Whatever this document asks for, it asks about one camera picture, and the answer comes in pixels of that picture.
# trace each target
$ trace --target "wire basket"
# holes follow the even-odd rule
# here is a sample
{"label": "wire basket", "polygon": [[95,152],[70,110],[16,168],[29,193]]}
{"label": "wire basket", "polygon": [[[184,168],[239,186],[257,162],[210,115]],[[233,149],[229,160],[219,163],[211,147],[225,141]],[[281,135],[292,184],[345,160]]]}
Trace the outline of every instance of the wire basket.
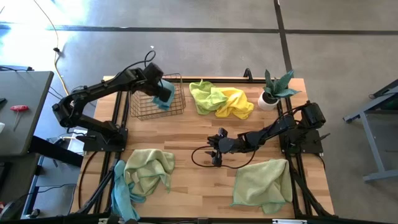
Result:
{"label": "wire basket", "polygon": [[136,91],[131,95],[130,99],[130,116],[145,120],[182,114],[184,112],[185,96],[181,75],[179,73],[174,73],[163,75],[162,78],[174,85],[174,99],[170,105],[170,109],[167,111],[160,109],[152,102],[154,99],[153,96],[148,96],[141,91]]}

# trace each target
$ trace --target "light green towel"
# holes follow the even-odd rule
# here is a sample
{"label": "light green towel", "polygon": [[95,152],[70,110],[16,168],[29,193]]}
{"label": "light green towel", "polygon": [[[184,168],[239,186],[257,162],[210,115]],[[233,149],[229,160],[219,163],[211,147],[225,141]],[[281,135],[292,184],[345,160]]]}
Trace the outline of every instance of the light green towel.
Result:
{"label": "light green towel", "polygon": [[170,191],[171,173],[174,170],[174,154],[158,149],[136,149],[124,168],[126,184],[134,182],[131,193],[148,196],[154,192],[162,180]]}
{"label": "light green towel", "polygon": [[271,159],[238,169],[231,206],[261,206],[265,214],[270,214],[291,201],[292,183],[287,160]]}
{"label": "light green towel", "polygon": [[223,106],[228,97],[226,97],[219,89],[211,82],[190,83],[189,90],[195,99],[198,114],[206,115],[210,111],[217,110]]}

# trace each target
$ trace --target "gray floor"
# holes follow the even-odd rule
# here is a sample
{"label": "gray floor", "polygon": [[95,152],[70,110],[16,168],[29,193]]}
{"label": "gray floor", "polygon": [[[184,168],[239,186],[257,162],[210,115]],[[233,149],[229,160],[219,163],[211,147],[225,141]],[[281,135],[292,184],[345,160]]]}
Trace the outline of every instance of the gray floor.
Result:
{"label": "gray floor", "polygon": [[[277,28],[272,0],[38,2],[54,23],[64,25]],[[34,4],[26,4],[10,3],[0,14],[2,21],[30,24],[0,30],[0,64],[53,70],[55,34],[40,29],[48,24],[46,18]],[[394,0],[280,0],[280,5],[286,29],[398,29],[398,1]],[[69,89],[115,74],[141,60],[151,46],[157,51],[156,63],[166,73],[240,77],[246,67],[251,68],[255,77],[262,77],[266,68],[275,77],[285,72],[279,34],[59,34],[64,57],[58,67]],[[295,76],[305,79],[310,100],[317,102],[325,114],[327,122],[321,132],[331,133],[323,145],[336,214],[396,223],[398,179],[370,184],[362,181],[363,175],[376,171],[376,165],[361,123],[345,124],[342,117],[369,101],[370,93],[398,78],[398,35],[287,35],[287,43]],[[64,94],[56,77],[52,86]],[[47,107],[37,128],[42,138],[65,132],[50,110],[56,100],[51,95],[46,100]],[[92,115],[93,108],[86,113]]]}

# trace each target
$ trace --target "wooden tabletop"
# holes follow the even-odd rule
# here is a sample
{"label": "wooden tabletop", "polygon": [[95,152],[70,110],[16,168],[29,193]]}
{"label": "wooden tabletop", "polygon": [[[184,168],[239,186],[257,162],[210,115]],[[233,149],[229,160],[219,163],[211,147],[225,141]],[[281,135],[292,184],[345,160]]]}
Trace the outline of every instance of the wooden tabletop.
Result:
{"label": "wooden tabletop", "polygon": [[[246,93],[248,100],[254,104],[254,111],[246,120],[240,120],[232,114],[228,118],[217,118],[214,113],[206,116],[199,115],[188,84],[183,84],[186,101],[183,114],[145,121],[132,117],[127,119],[129,137],[126,150],[121,156],[122,160],[127,161],[135,149],[161,149],[173,153],[176,161],[170,193],[168,194],[164,185],[160,183],[155,192],[147,197],[145,203],[134,205],[138,214],[141,217],[294,218],[291,203],[287,203],[278,213],[271,215],[263,214],[260,207],[243,205],[230,207],[236,170],[225,167],[203,168],[196,166],[191,161],[192,151],[197,147],[206,146],[206,138],[215,135],[218,128],[225,128],[229,133],[228,137],[236,138],[239,133],[260,130],[270,125],[278,117],[277,110],[263,111],[257,105],[263,84],[216,84],[218,87],[239,88]],[[291,97],[293,107],[300,106],[307,101],[303,79],[292,79],[289,87],[302,91]],[[95,119],[111,120],[115,99],[116,94],[112,94],[98,100]],[[118,123],[120,123],[121,113],[122,110],[119,111]],[[296,114],[296,119],[301,119],[300,113]],[[91,153],[88,153],[85,156],[81,170],[90,155]],[[247,162],[251,155],[251,153],[225,154],[223,155],[223,164],[240,166]],[[103,158],[104,153],[99,152],[88,165],[81,186],[82,204],[89,199],[98,186]],[[280,158],[284,158],[284,155],[280,152],[278,137],[275,137],[260,147],[251,164]],[[201,164],[211,165],[211,157],[204,151],[198,151],[195,154],[195,160]],[[314,155],[303,154],[303,164],[308,188],[326,211],[334,213],[321,160]],[[297,189],[300,208],[304,211],[302,194],[298,186]],[[108,196],[108,188],[105,189],[104,195]],[[103,197],[101,211],[105,205],[106,197]],[[76,191],[71,212],[77,210]]]}

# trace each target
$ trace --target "potted plant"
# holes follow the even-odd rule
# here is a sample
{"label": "potted plant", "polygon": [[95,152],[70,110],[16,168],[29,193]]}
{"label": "potted plant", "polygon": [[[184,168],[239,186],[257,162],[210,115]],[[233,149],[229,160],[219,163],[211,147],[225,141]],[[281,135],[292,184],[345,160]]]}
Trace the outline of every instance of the potted plant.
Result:
{"label": "potted plant", "polygon": [[292,77],[293,70],[286,73],[282,78],[272,81],[270,73],[266,70],[266,85],[257,101],[259,107],[263,110],[273,110],[280,98],[290,97],[298,93],[299,91],[287,88],[287,84]]}

